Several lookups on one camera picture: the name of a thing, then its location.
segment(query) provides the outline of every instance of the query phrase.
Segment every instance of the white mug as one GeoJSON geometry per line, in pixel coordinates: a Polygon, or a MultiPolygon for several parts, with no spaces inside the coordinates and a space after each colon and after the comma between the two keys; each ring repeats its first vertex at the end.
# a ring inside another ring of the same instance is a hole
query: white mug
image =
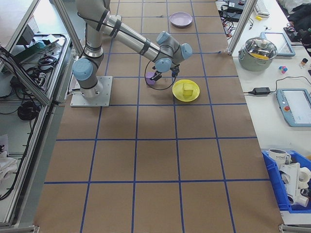
{"type": "Polygon", "coordinates": [[[269,156],[276,162],[278,169],[280,169],[282,164],[291,162],[291,155],[284,150],[269,149],[269,156]]]}

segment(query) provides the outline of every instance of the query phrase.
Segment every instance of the power adapter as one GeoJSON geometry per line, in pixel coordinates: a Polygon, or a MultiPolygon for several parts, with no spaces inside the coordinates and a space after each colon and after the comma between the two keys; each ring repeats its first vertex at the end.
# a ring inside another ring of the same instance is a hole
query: power adapter
{"type": "Polygon", "coordinates": [[[249,91],[247,93],[257,96],[257,95],[268,95],[271,92],[272,91],[270,91],[270,88],[268,87],[255,87],[252,91],[249,91]]]}
{"type": "Polygon", "coordinates": [[[10,86],[13,88],[22,88],[24,85],[20,82],[20,80],[16,76],[13,76],[12,79],[10,80],[10,86]]]}

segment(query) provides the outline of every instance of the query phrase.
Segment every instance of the white desk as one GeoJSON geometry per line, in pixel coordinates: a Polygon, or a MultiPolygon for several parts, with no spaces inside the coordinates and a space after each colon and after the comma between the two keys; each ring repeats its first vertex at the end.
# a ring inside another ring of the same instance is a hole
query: white desk
{"type": "MultiPolygon", "coordinates": [[[[269,87],[274,91],[275,82],[286,76],[305,76],[311,80],[308,69],[311,69],[311,58],[302,46],[294,46],[296,56],[291,58],[276,57],[270,66],[259,72],[248,71],[241,67],[238,59],[238,51],[249,38],[259,36],[262,31],[268,27],[271,32],[282,32],[283,27],[288,23],[276,0],[264,0],[267,9],[270,11],[269,18],[263,18],[262,21],[254,19],[254,25],[249,30],[249,24],[245,27],[241,38],[233,52],[233,60],[239,75],[243,92],[251,91],[254,87],[269,87]],[[300,61],[307,58],[309,61],[301,68],[300,61]],[[280,66],[286,66],[288,71],[282,74],[279,71],[280,66]]],[[[303,78],[285,79],[277,82],[278,88],[305,88],[311,92],[311,86],[303,78]]],[[[285,150],[295,150],[298,153],[307,156],[311,154],[311,128],[290,127],[284,120],[279,109],[276,94],[268,96],[245,95],[247,106],[255,127],[259,145],[262,149],[279,148],[285,150]]],[[[311,214],[289,214],[288,211],[281,211],[285,224],[311,224],[311,214]]]]}

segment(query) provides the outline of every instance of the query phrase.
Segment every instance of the purple object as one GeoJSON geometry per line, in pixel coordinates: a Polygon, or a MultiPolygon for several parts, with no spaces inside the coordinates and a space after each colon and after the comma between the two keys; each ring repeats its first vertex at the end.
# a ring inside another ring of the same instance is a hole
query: purple object
{"type": "Polygon", "coordinates": [[[156,83],[155,80],[150,80],[154,76],[154,74],[155,74],[154,72],[147,72],[147,74],[146,74],[147,84],[154,85],[156,83]]]}
{"type": "Polygon", "coordinates": [[[170,16],[170,21],[176,27],[186,27],[192,23],[192,16],[186,12],[176,12],[170,16]]]}

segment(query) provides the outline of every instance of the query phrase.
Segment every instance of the yellow cube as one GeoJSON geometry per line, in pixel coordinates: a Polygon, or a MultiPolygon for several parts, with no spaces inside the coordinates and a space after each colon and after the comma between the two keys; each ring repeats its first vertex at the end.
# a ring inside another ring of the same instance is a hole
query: yellow cube
{"type": "Polygon", "coordinates": [[[193,86],[190,83],[183,84],[183,96],[192,96],[193,86]]]}

